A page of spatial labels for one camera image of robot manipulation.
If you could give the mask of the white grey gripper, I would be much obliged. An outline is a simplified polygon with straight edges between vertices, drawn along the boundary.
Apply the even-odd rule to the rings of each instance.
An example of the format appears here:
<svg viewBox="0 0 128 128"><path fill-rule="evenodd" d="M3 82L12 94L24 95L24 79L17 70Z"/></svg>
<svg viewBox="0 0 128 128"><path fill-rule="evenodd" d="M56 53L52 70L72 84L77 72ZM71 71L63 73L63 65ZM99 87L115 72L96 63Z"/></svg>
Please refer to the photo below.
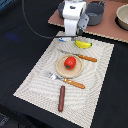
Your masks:
<svg viewBox="0 0 128 128"><path fill-rule="evenodd" d="M75 36L86 29L89 21L89 17L85 14L86 8L85 0L65 0L62 16L67 36Z"/></svg>

